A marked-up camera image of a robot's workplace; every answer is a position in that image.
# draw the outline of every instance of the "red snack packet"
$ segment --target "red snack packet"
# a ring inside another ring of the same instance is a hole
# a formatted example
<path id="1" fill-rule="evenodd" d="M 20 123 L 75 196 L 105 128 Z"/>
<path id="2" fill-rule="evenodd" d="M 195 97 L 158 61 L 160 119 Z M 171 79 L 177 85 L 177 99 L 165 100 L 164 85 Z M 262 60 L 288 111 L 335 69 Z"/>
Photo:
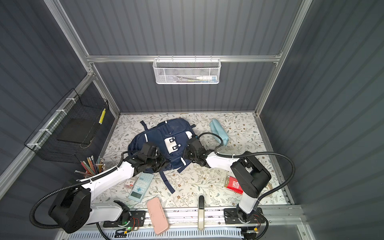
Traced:
<path id="1" fill-rule="evenodd" d="M 227 176 L 224 187 L 239 194 L 243 194 L 243 190 L 241 189 L 239 182 L 234 177 Z"/>

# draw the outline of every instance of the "floral tablecloth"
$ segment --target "floral tablecloth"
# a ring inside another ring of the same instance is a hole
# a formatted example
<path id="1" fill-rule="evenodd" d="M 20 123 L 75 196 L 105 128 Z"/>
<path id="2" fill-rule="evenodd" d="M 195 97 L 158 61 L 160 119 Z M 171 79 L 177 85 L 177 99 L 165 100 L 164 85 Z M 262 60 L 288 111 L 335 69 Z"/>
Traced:
<path id="1" fill-rule="evenodd" d="M 121 115 L 119 117 L 112 138 L 103 156 L 108 167 L 113 167 L 120 160 L 121 152 L 138 133 L 142 132 L 143 126 L 140 121 L 144 121 L 148 128 L 156 126 L 158 123 L 173 118 L 184 118 L 190 124 L 196 124 L 194 132 L 200 134 L 210 132 L 209 123 L 212 119 L 217 119 L 226 130 L 229 141 L 227 146 L 219 149 L 220 153 L 241 154 L 244 151 L 257 152 L 265 151 L 265 147 L 258 131 L 252 113 L 201 113 L 201 114 L 137 114 Z M 201 139 L 202 144 L 207 149 L 213 149 L 218 142 L 209 135 Z M 263 190 L 266 192 L 278 185 L 276 174 L 268 156 L 258 158 L 269 170 L 272 179 Z M 159 197 L 163 207 L 196 207 L 198 197 L 204 195 L 205 206 L 235 206 L 239 203 L 241 195 L 223 187 L 227 171 L 221 169 L 209 169 L 198 164 L 190 164 L 181 173 L 176 170 L 164 172 L 168 181 L 176 190 L 173 194 L 167 189 L 159 173 L 154 174 L 154 179 L 144 195 L 142 202 L 128 199 L 130 189 L 124 187 L 125 181 L 106 190 L 94 200 L 94 202 L 111 202 L 120 200 L 125 202 L 130 208 L 146 208 L 146 201 Z M 286 204 L 286 200 L 281 190 L 265 197 L 260 205 Z"/>

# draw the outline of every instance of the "small white and red package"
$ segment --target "small white and red package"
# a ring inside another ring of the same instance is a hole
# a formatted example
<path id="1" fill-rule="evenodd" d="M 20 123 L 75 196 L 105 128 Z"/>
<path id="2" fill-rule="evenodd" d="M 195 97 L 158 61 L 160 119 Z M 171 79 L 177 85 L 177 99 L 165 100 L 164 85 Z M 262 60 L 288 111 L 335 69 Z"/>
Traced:
<path id="1" fill-rule="evenodd" d="M 124 186 L 128 189 L 132 189 L 133 188 L 133 185 L 135 185 L 135 182 L 137 180 L 137 177 L 131 177 L 131 178 L 128 178 L 125 183 L 124 183 Z"/>
<path id="2" fill-rule="evenodd" d="M 237 192 L 238 194 L 243 194 L 243 190 L 241 189 L 239 182 L 232 176 L 227 175 L 224 187 L 231 191 Z"/>

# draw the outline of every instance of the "wire basket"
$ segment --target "wire basket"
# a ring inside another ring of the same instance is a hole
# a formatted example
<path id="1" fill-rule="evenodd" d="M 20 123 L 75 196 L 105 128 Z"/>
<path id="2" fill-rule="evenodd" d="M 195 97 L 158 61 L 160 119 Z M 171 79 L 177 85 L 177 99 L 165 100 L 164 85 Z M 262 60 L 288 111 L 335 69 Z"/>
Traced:
<path id="1" fill-rule="evenodd" d="M 220 59 L 199 61 L 162 60 L 153 61 L 157 84 L 218 84 Z"/>
<path id="2" fill-rule="evenodd" d="M 108 110 L 106 99 L 76 95 L 45 129 L 38 130 L 38 138 L 31 134 L 24 144 L 47 161 L 79 163 L 98 156 L 101 149 L 90 146 Z"/>

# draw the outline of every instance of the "yellow label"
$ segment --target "yellow label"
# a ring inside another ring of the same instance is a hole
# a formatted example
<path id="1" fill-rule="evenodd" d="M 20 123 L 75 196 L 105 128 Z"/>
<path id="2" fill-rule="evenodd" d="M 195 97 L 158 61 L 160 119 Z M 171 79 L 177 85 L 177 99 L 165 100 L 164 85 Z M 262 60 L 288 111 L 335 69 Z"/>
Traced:
<path id="1" fill-rule="evenodd" d="M 101 113 L 101 116 L 100 116 L 100 119 L 99 119 L 99 123 L 102 124 L 103 123 L 103 120 L 104 120 L 104 116 L 105 116 L 105 109 L 103 110 L 103 112 Z"/>

